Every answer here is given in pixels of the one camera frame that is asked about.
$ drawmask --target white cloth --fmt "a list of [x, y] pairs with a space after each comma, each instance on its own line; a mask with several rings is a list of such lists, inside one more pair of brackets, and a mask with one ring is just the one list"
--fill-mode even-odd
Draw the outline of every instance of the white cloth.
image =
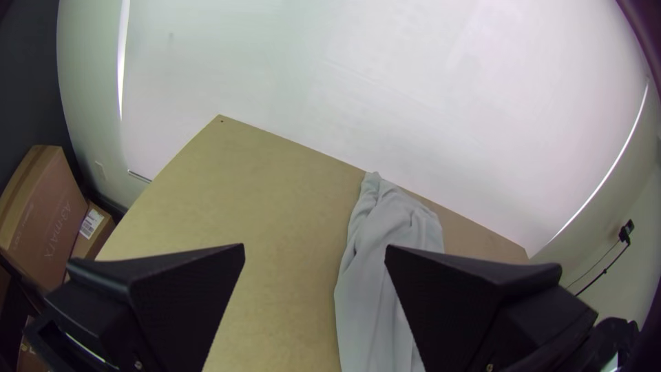
[[424, 372], [384, 263], [388, 244], [443, 252], [443, 230], [419, 201], [378, 173], [367, 173], [335, 286], [343, 372]]

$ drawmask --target tan tabletop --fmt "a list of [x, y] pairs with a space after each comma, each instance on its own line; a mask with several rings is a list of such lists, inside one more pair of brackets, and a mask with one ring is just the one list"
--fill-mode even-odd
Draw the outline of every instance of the tan tabletop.
[[[97, 259], [243, 242], [246, 264], [204, 370], [337, 372], [333, 289], [364, 173], [218, 116], [159, 173]], [[420, 199], [438, 214], [447, 253], [527, 262], [518, 245]]]

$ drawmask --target cardboard box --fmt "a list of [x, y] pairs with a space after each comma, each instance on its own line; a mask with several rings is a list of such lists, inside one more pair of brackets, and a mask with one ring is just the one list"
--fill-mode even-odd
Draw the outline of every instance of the cardboard box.
[[0, 197], [0, 252], [51, 291], [64, 280], [86, 211], [61, 147], [33, 146]]
[[[33, 318], [28, 316], [28, 321], [25, 323], [32, 323]], [[23, 336], [21, 339], [21, 346], [19, 347], [19, 358], [17, 360], [16, 372], [48, 372], [48, 366], [41, 357], [37, 355], [36, 351], [30, 346], [28, 340]]]
[[115, 222], [110, 214], [90, 202], [71, 257], [95, 259], [113, 230]]

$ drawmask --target white wall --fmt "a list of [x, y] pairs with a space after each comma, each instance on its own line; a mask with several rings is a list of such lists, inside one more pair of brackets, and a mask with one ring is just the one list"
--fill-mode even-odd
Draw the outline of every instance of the white wall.
[[[87, 179], [129, 207], [146, 184], [127, 174], [120, 141], [117, 39], [121, 1], [61, 0], [57, 67], [62, 105]], [[104, 166], [105, 176], [95, 162]]]
[[[611, 267], [580, 296], [599, 312], [600, 318], [609, 316], [633, 319], [642, 325], [661, 277], [661, 168], [656, 167], [635, 203], [625, 213], [636, 228], [631, 246]], [[573, 273], [569, 280], [585, 273], [612, 246], [605, 242]], [[616, 247], [582, 280], [571, 286], [576, 292], [595, 278], [620, 252]]]
[[605, 177], [646, 85], [614, 1], [139, 0], [129, 13], [132, 170], [153, 178], [220, 112], [379, 171], [529, 255]]

